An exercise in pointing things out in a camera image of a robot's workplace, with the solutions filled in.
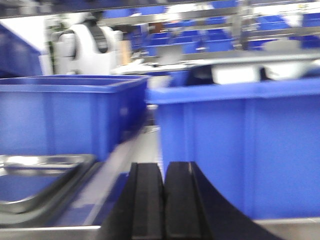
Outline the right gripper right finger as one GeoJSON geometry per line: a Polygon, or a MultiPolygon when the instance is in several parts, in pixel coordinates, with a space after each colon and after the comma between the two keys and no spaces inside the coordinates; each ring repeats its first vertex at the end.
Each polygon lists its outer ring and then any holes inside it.
{"type": "Polygon", "coordinates": [[[195,162],[172,161],[164,183],[168,240],[277,240],[232,205],[195,162]]]}

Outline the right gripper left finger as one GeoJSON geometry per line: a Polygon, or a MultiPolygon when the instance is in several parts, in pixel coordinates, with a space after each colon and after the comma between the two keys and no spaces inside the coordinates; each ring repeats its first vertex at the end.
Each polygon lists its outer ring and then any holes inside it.
{"type": "Polygon", "coordinates": [[[124,188],[100,227],[102,240],[163,240],[164,186],[157,163],[132,163],[124,188]]]}

